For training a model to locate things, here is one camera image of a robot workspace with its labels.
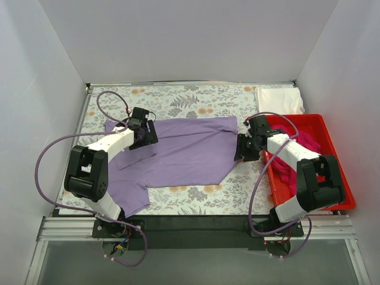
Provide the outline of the purple t shirt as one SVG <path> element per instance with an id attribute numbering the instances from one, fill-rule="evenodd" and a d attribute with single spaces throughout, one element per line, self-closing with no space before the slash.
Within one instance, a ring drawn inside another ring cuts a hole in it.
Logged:
<path id="1" fill-rule="evenodd" d="M 168 119 L 155 128 L 156 144 L 125 150 L 109 163 L 107 191 L 126 216 L 206 202 L 199 187 L 220 184 L 236 165 L 234 116 Z"/>

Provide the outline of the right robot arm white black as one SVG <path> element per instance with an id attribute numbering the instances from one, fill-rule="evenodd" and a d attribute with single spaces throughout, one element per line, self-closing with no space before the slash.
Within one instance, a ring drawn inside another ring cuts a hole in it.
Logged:
<path id="1" fill-rule="evenodd" d="M 262 151 L 279 158 L 296 174 L 296 193 L 286 202 L 273 207 L 262 225 L 276 236 L 290 229 L 290 223 L 310 212 L 340 204 L 346 192 L 338 159 L 332 154 L 322 155 L 296 141 L 299 131 L 290 136 L 274 129 L 267 115 L 259 113 L 245 119 L 247 133 L 237 136 L 235 160 L 257 161 Z"/>

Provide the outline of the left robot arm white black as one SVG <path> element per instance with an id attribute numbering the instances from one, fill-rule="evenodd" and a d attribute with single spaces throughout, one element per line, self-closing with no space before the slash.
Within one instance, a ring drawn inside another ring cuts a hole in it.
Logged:
<path id="1" fill-rule="evenodd" d="M 64 189 L 82 199 L 104 220 L 106 230 L 118 238 L 126 232 L 123 209 L 108 193 L 109 162 L 120 152 L 134 150 L 158 142 L 151 112 L 135 107 L 132 115 L 118 123 L 112 132 L 87 146 L 72 148 L 64 179 Z"/>

